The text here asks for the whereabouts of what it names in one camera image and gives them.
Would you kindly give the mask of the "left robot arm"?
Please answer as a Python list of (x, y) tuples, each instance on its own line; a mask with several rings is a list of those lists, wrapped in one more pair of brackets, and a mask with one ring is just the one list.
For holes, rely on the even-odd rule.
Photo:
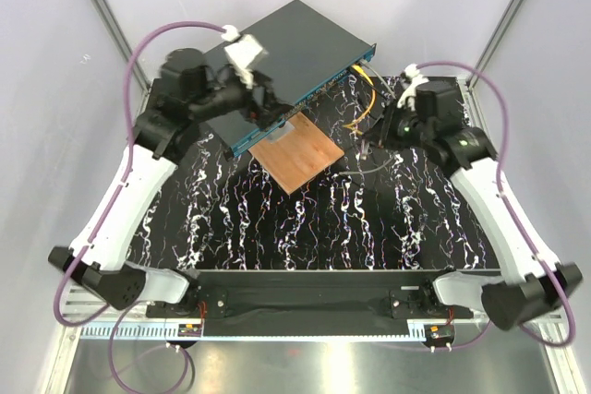
[(169, 53), (153, 80), (145, 110), (131, 130), (120, 177), (83, 231), (68, 246), (54, 247), (49, 263), (116, 310), (136, 302), (166, 303), (179, 316), (199, 307), (199, 294), (180, 271), (133, 265), (127, 249), (148, 206), (199, 138), (205, 122), (238, 111), (266, 129), (291, 110), (277, 100), (271, 79), (256, 66), (267, 51), (232, 43), (223, 49), (226, 75), (217, 79), (204, 53)]

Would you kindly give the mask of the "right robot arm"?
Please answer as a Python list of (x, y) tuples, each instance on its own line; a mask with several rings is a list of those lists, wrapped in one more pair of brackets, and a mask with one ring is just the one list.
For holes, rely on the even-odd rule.
[(502, 330), (566, 306), (583, 275), (563, 263), (537, 234), (500, 170), (500, 155), (486, 133), (467, 125), (461, 90), (442, 80), (408, 87), (389, 103), (363, 141), (378, 149), (422, 149), (463, 196), (493, 247), (500, 276), (447, 271), (419, 294), (428, 316), (452, 305), (485, 313)]

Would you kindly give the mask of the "small brass metal part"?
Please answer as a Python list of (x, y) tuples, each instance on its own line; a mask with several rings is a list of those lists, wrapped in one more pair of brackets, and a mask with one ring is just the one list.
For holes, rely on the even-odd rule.
[(362, 161), (364, 161), (368, 158), (369, 154), (370, 154), (370, 145), (366, 140), (363, 140), (361, 143), (359, 158)]

